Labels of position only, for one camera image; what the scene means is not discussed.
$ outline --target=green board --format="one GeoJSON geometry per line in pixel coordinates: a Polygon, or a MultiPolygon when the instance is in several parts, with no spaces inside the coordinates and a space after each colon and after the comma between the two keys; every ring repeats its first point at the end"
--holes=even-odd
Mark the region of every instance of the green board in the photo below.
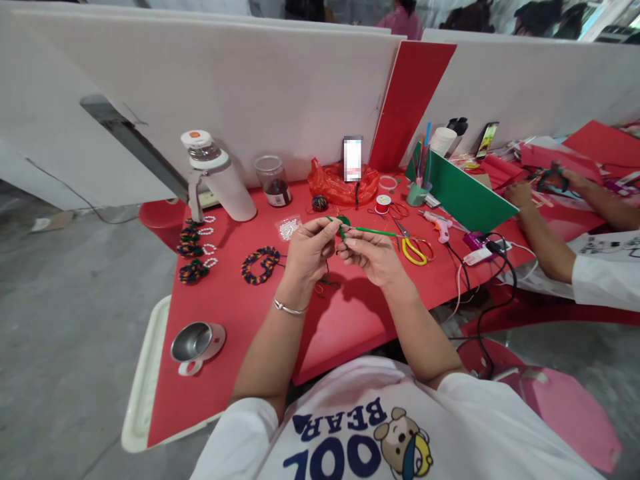
{"type": "Polygon", "coordinates": [[[489,233],[519,210],[472,175],[429,151],[431,194],[460,225],[489,233]]]}
{"type": "Polygon", "coordinates": [[[415,181],[415,166],[420,161],[420,149],[422,148],[422,142],[418,142],[413,149],[413,156],[411,160],[409,160],[409,164],[407,165],[407,169],[405,170],[405,177],[409,179],[410,182],[415,181]]]}

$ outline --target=pliers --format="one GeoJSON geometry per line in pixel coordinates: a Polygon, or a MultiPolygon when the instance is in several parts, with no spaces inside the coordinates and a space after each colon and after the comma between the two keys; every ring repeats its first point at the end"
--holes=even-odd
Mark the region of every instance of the pliers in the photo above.
{"type": "Polygon", "coordinates": [[[542,191],[542,188],[545,186],[545,183],[547,182],[549,177],[552,175],[558,175],[558,177],[560,177],[560,181],[562,182],[562,192],[566,192],[569,188],[569,180],[562,176],[562,172],[564,172],[564,169],[560,168],[560,162],[552,161],[551,168],[549,170],[546,170],[540,176],[540,180],[538,180],[538,186],[536,187],[536,190],[542,191]]]}

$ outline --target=hand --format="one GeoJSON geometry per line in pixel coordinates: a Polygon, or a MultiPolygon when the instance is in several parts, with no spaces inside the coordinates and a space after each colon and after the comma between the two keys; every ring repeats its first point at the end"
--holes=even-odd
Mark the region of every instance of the hand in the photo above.
{"type": "Polygon", "coordinates": [[[384,289],[409,278],[389,237],[358,230],[349,230],[345,236],[347,244],[338,244],[338,256],[345,265],[362,268],[374,285],[384,289]]]}
{"type": "MultiPolygon", "coordinates": [[[[569,180],[569,188],[568,190],[580,192],[580,190],[584,190],[584,188],[588,187],[591,182],[584,178],[582,175],[571,171],[571,170],[562,170],[560,174],[567,180],[569,180]]],[[[552,175],[547,180],[549,185],[552,185],[556,188],[562,188],[562,182],[558,175],[552,175]]]]}
{"type": "Polygon", "coordinates": [[[326,260],[335,252],[335,234],[342,222],[326,217],[300,225],[289,240],[285,277],[313,286],[325,272],[326,260]]]}
{"type": "Polygon", "coordinates": [[[534,207],[531,199],[531,184],[528,182],[514,183],[508,186],[505,191],[505,198],[520,210],[534,207]]]}

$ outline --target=pencil holder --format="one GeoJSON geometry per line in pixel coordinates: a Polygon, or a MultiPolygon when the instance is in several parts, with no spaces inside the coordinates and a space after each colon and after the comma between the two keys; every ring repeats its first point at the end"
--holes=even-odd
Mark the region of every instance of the pencil holder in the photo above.
{"type": "Polygon", "coordinates": [[[425,202],[425,197],[429,193],[429,190],[420,188],[418,185],[413,184],[409,195],[407,196],[407,203],[412,207],[419,207],[425,202]]]}

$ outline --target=stainless steel cup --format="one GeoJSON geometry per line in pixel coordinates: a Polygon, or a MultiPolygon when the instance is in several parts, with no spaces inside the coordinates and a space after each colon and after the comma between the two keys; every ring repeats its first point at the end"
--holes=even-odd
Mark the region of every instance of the stainless steel cup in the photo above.
{"type": "Polygon", "coordinates": [[[171,356],[180,363],[178,373],[186,377],[197,373],[202,362],[215,356],[226,339],[224,327],[216,323],[195,322],[184,327],[171,344],[171,356]]]}

